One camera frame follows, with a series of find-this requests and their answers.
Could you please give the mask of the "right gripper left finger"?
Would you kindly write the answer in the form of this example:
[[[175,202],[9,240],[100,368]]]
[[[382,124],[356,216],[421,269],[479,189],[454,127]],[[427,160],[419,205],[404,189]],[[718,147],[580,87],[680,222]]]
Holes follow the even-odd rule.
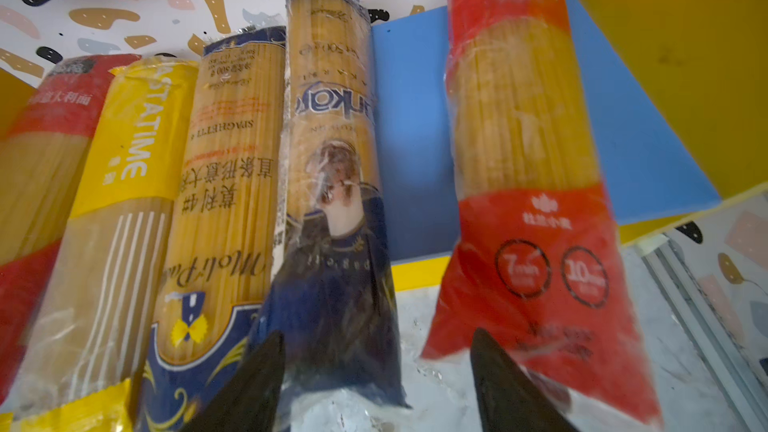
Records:
[[[285,373],[283,334],[271,333],[181,431],[272,431]]]

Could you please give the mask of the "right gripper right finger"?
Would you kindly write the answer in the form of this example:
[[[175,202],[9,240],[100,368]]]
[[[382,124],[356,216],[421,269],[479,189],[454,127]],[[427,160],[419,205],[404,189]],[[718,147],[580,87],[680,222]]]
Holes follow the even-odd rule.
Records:
[[[576,431],[482,328],[473,334],[470,362],[484,432]]]

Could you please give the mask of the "blue gold spaghetti bag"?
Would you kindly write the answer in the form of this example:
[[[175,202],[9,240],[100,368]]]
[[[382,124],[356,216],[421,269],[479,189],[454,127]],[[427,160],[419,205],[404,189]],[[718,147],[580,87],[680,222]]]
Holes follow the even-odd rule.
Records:
[[[207,45],[156,295],[136,427],[177,431],[243,360],[269,289],[286,30]]]
[[[360,0],[286,0],[286,93],[270,288],[252,346],[284,338],[277,427],[309,394],[406,403],[380,191],[369,13]]]

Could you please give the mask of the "red spaghetti bag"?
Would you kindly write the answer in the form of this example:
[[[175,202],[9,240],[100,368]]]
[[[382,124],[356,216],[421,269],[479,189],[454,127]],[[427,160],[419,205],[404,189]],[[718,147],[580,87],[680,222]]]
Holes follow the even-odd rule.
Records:
[[[27,348],[114,69],[136,54],[65,59],[1,140],[1,396]]]
[[[422,357],[484,329],[551,397],[661,429],[566,0],[447,2],[460,236]]]

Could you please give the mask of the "yellow shelf with coloured boards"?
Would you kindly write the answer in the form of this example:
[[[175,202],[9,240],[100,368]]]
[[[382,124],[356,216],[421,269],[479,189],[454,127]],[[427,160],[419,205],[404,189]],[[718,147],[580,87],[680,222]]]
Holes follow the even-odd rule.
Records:
[[[390,34],[413,29],[433,73],[420,95],[443,127],[446,0],[362,0]],[[763,298],[764,259],[739,246],[767,229],[764,0],[634,0],[615,28],[600,0],[568,0],[588,108],[621,239],[667,231],[709,290]],[[223,0],[232,29],[283,20],[284,0]],[[57,58],[190,57],[217,33],[205,0],[1,0],[1,65],[36,86]]]

